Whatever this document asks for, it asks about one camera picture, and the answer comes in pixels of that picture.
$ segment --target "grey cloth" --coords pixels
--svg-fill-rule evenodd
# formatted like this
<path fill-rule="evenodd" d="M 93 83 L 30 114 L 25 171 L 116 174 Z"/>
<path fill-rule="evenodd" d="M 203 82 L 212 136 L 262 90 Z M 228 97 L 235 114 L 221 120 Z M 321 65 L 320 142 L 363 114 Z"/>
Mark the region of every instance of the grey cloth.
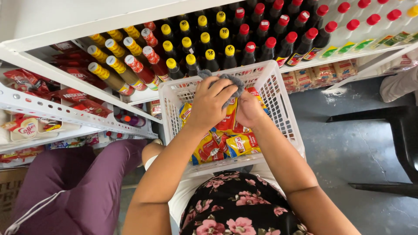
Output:
<path fill-rule="evenodd" d="M 197 73 L 197 75 L 198 75 L 199 77 L 201 77 L 201 78 L 205 79 L 205 78 L 207 78 L 207 77 L 212 76 L 212 73 L 211 73 L 209 70 L 204 69 L 204 70 L 199 71 L 199 72 Z M 236 86 L 238 87 L 238 90 L 232 94 L 231 98 L 240 97 L 240 96 L 241 96 L 241 94 L 244 92 L 245 83 L 244 83 L 241 79 L 239 79 L 239 78 L 237 78 L 237 77 L 234 77 L 234 76 L 232 76 L 232 75 L 230 75 L 230 74 L 222 74 L 221 76 L 219 76 L 219 78 L 226 78 L 226 79 L 229 79 L 229 80 L 231 80 L 231 81 L 232 81 L 232 83 L 233 83 L 234 85 L 236 85 Z M 228 101 L 226 101 L 226 103 L 224 103 L 224 105 L 222 106 L 222 108 L 226 108 L 228 105 L 229 105 L 229 100 L 228 100 Z"/>

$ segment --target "purple pants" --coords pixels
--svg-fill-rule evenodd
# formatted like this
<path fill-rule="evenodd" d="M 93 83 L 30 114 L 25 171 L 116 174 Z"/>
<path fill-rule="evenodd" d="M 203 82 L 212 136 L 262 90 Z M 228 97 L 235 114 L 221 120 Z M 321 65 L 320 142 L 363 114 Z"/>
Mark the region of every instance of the purple pants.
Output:
<path fill-rule="evenodd" d="M 67 191 L 23 222 L 16 234 L 112 235 L 122 179 L 141 163 L 146 144 L 146 140 L 119 140 L 97 157 L 87 146 L 39 154 L 20 189 L 12 222 L 41 200 Z"/>

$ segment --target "red bottle cap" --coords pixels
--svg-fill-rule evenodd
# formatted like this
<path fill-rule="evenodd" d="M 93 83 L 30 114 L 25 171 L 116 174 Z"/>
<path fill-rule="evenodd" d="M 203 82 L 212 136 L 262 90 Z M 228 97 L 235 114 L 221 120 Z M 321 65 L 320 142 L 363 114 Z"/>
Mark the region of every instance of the red bottle cap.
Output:
<path fill-rule="evenodd" d="M 388 20 L 394 21 L 397 20 L 402 15 L 402 12 L 398 9 L 394 9 L 393 11 L 389 12 L 386 16 Z"/>
<path fill-rule="evenodd" d="M 288 15 L 281 15 L 280 19 L 277 23 L 281 26 L 286 26 L 289 23 L 289 16 Z"/>
<path fill-rule="evenodd" d="M 300 6 L 303 0 L 292 0 L 292 4 L 295 6 Z"/>
<path fill-rule="evenodd" d="M 274 46 L 276 46 L 276 39 L 274 37 L 267 38 L 267 41 L 265 41 L 265 46 L 268 48 L 274 48 Z"/>
<path fill-rule="evenodd" d="M 305 23 L 306 21 L 308 21 L 309 19 L 309 12 L 307 11 L 302 11 L 299 16 L 298 16 L 298 21 Z"/>
<path fill-rule="evenodd" d="M 298 34 L 296 32 L 290 32 L 286 35 L 286 41 L 288 43 L 294 43 L 298 38 Z"/>
<path fill-rule="evenodd" d="M 237 8 L 237 9 L 235 10 L 235 17 L 236 17 L 236 18 L 238 18 L 238 19 L 242 19 L 242 18 L 244 18 L 244 15 L 245 15 L 245 10 L 244 10 L 244 8 Z"/>
<path fill-rule="evenodd" d="M 254 13 L 261 15 L 264 12 L 264 4 L 262 3 L 257 3 L 257 5 L 255 5 L 255 9 L 254 9 Z"/>
<path fill-rule="evenodd" d="M 273 3 L 273 8 L 276 10 L 280 10 L 283 8 L 283 4 L 285 4 L 285 2 L 283 0 L 276 0 Z"/>
<path fill-rule="evenodd" d="M 249 31 L 250 31 L 250 27 L 248 26 L 248 24 L 242 24 L 240 26 L 240 34 L 245 35 L 245 34 L 248 34 Z"/>
<path fill-rule="evenodd" d="M 369 16 L 366 20 L 368 25 L 375 25 L 380 21 L 380 15 L 378 14 L 373 14 L 371 16 Z"/>
<path fill-rule="evenodd" d="M 338 12 L 341 14 L 346 13 L 348 9 L 350 9 L 350 3 L 348 2 L 343 2 L 338 6 Z"/>
<path fill-rule="evenodd" d="M 359 8 L 366 8 L 372 1 L 371 0 L 360 0 L 359 3 L 357 4 L 357 6 L 359 6 Z"/>
<path fill-rule="evenodd" d="M 356 20 L 356 19 L 353 19 L 353 20 L 350 20 L 350 22 L 348 22 L 347 29 L 353 31 L 359 25 L 360 25 L 360 21 L 359 20 Z"/>
<path fill-rule="evenodd" d="M 318 35 L 318 30 L 316 28 L 310 28 L 306 33 L 305 36 L 307 39 L 314 39 Z"/>
<path fill-rule="evenodd" d="M 248 42 L 247 45 L 245 45 L 245 51 L 248 53 L 252 53 L 255 50 L 255 43 Z"/>
<path fill-rule="evenodd" d="M 329 7 L 327 5 L 321 5 L 316 10 L 316 14 L 319 16 L 324 16 L 329 10 Z"/>
<path fill-rule="evenodd" d="M 337 22 L 335 21 L 329 21 L 328 24 L 326 24 L 325 26 L 325 31 L 327 31 L 328 33 L 332 33 L 334 32 L 334 30 L 338 27 Z"/>
<path fill-rule="evenodd" d="M 268 20 L 262 20 L 260 22 L 260 25 L 258 26 L 259 29 L 266 31 L 268 30 L 268 27 L 270 26 L 270 22 L 268 22 Z"/>

